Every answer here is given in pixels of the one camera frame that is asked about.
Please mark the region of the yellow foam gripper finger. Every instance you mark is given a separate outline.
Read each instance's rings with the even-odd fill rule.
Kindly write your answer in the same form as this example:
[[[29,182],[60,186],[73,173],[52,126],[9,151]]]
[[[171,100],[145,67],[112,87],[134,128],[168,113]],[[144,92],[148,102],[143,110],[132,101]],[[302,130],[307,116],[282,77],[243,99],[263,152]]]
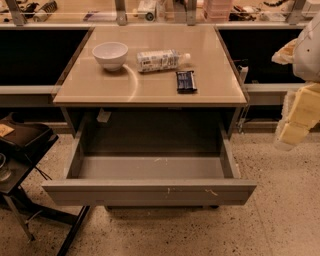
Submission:
[[[283,102],[282,118],[275,131],[275,148],[292,150],[319,121],[319,83],[307,83],[297,91],[288,91]]]
[[[285,44],[281,49],[273,54],[271,61],[281,65],[292,64],[296,42],[297,40],[293,39]]]

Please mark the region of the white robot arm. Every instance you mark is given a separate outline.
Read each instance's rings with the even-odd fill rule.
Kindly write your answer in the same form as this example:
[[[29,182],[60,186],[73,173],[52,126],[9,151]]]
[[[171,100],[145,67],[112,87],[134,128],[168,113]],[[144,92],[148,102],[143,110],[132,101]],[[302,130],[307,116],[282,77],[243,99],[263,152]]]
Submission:
[[[271,60],[282,65],[291,64],[293,74],[306,82],[296,92],[287,92],[282,118],[275,131],[274,146],[290,151],[320,121],[320,13],[296,39],[275,52]]]

